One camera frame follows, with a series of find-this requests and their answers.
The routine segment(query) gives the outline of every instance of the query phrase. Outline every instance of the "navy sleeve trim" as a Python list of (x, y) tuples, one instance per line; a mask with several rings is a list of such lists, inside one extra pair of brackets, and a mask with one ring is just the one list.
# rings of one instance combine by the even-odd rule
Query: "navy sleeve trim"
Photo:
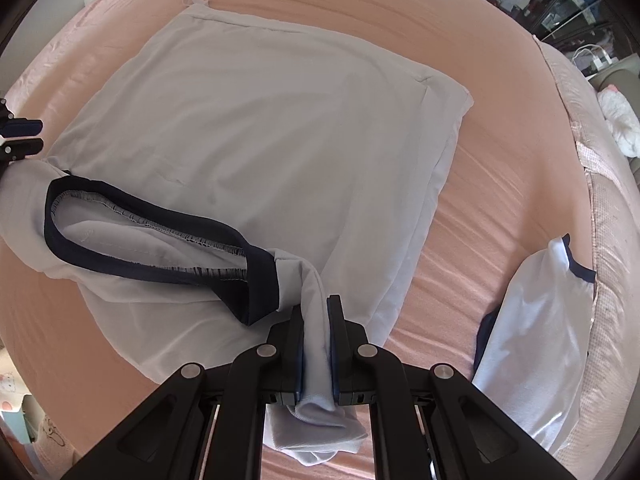
[[(235, 276), (235, 279), (225, 279), (222, 274), (146, 266), (84, 248), (67, 240), (53, 219), (54, 202), (69, 191), (101, 195), (119, 208), (167, 229), (238, 248), (246, 259), (246, 273)], [(215, 220), (170, 211), (144, 202), (98, 180), (64, 176), (52, 181), (47, 191), (44, 211), (44, 238), (49, 250), (60, 260), (83, 269), (143, 282), (208, 286), (245, 325), (251, 325), (274, 312), (280, 303), (278, 274), (273, 255), (249, 244), (238, 231)]]
[(486, 346), (489, 343), (489, 337), (491, 336), (491, 332), (494, 330), (495, 321), (498, 319), (498, 314), (500, 314), (500, 307), (502, 304), (498, 305), (494, 310), (489, 312), (486, 316), (482, 318), (480, 322), (480, 326), (478, 327), (478, 334), (476, 334), (476, 355), (474, 356), (474, 373), (478, 371), (478, 367), (480, 366), (480, 361), (482, 360), (482, 356), (484, 355), (484, 351), (486, 350)]
[(574, 260), (574, 256), (571, 254), (571, 249), (569, 248), (569, 242), (571, 241), (571, 237), (569, 234), (565, 234), (562, 237), (562, 241), (564, 242), (564, 249), (566, 250), (566, 257), (569, 259), (569, 270), (581, 280), (584, 280), (588, 283), (596, 282), (596, 271), (593, 269), (588, 269), (587, 267), (582, 266), (578, 262)]

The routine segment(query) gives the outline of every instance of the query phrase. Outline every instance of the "pink blanket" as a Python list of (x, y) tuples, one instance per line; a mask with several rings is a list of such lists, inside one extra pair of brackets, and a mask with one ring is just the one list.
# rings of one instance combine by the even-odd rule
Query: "pink blanket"
[[(483, 0), (209, 0), (210, 6), (364, 38), (459, 81), (475, 104), (460, 129), (412, 287), (386, 347), (404, 362), (469, 373), (482, 316), (520, 262), (569, 232), (591, 267), (588, 188), (567, 113), (532, 38)], [(7, 95), (41, 118), (50, 146), (110, 75), (184, 8), (182, 0), (97, 0)], [(1, 336), (30, 390), (86, 452), (153, 389), (97, 329), (74, 283), (0, 253)], [(266, 452), (265, 478), (371, 478), (370, 442), (304, 468)]]

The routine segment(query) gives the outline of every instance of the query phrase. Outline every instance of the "white cloth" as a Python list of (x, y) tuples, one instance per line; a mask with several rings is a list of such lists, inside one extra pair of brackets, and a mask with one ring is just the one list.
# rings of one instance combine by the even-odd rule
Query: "white cloth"
[(473, 379), (552, 454), (578, 422), (593, 323), (593, 283), (576, 276), (570, 262), (577, 265), (562, 238), (524, 260)]
[[(78, 282), (113, 347), (156, 382), (185, 362), (232, 361), (288, 312), (246, 327), (210, 290), (63, 263), (43, 239), (50, 181), (71, 170), (273, 248), (281, 310), (302, 300), (305, 381), (299, 405), (268, 410), (265, 442), (323, 462), (365, 435), (332, 399), (326, 297), (340, 294), (345, 317), (386, 340), (471, 104), (449, 77), (366, 41), (195, 4), (111, 77), (43, 162), (9, 167), (1, 234), (28, 266)], [(153, 230), (143, 239), (87, 203), (67, 205), (58, 221), (69, 238), (182, 257)]]
[(640, 121), (622, 92), (608, 85), (598, 92), (598, 104), (622, 154), (640, 156)]

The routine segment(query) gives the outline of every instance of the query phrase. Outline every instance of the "cartoon print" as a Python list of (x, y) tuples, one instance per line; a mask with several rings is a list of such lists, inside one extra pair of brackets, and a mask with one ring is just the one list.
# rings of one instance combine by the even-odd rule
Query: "cartoon print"
[(11, 372), (0, 374), (0, 390), (11, 394), (15, 393), (15, 379)]
[(42, 431), (60, 447), (65, 447), (65, 439), (62, 438), (62, 435), (58, 432), (58, 428), (55, 427), (48, 415), (46, 415), (42, 421)]

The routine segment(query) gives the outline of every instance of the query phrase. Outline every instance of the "grey fabric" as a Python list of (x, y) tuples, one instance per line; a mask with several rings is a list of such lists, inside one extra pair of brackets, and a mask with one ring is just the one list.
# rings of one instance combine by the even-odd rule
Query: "grey fabric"
[(620, 428), (618, 439), (594, 480), (605, 480), (613, 471), (633, 437), (636, 436), (638, 426), (640, 426), (640, 381), (636, 384), (636, 389), (631, 395), (631, 400), (626, 409), (625, 420), (622, 423), (622, 428)]
[(634, 174), (636, 184), (638, 184), (638, 190), (640, 190), (640, 158), (632, 158), (629, 166), (631, 167), (631, 173)]
[(616, 70), (607, 76), (600, 89), (615, 85), (629, 101), (637, 116), (640, 116), (640, 79), (629, 70)]
[(627, 70), (632, 74), (638, 75), (640, 73), (640, 56), (638, 56), (638, 54), (632, 54), (631, 56), (625, 57), (625, 59), (621, 59), (619, 62), (588, 78), (589, 83), (596, 91), (599, 91), (602, 89), (603, 81), (616, 70)]

